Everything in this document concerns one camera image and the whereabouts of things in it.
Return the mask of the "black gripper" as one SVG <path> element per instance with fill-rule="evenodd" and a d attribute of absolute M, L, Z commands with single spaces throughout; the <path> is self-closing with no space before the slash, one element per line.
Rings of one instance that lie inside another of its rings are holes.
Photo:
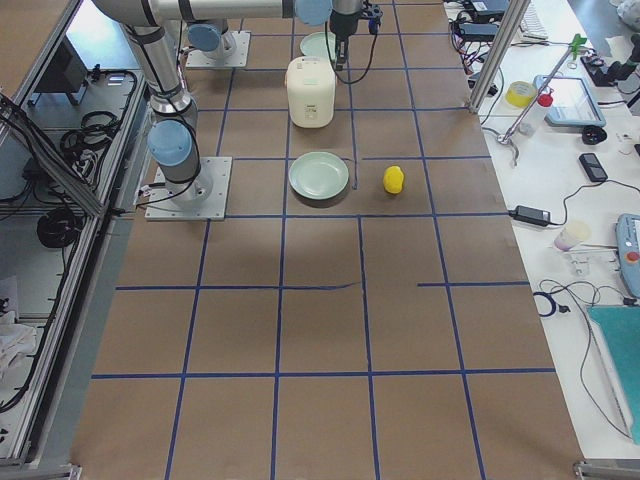
<path fill-rule="evenodd" d="M 348 62 L 349 38 L 358 29 L 361 16 L 360 0 L 333 0 L 329 27 L 332 37 L 333 67 L 343 70 Z"/>

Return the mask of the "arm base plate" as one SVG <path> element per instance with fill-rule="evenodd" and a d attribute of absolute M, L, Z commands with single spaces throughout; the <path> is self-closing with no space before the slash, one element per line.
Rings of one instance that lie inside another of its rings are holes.
<path fill-rule="evenodd" d="M 231 31 L 219 33 L 215 29 L 196 29 L 188 32 L 191 50 L 186 67 L 190 69 L 244 68 L 248 61 L 251 33 Z"/>
<path fill-rule="evenodd" d="M 153 189 L 146 207 L 147 221 L 223 221 L 232 171 L 231 157 L 201 157 L 199 175 L 191 183 L 179 186 L 165 180 L 159 167 L 155 182 L 163 186 Z"/>

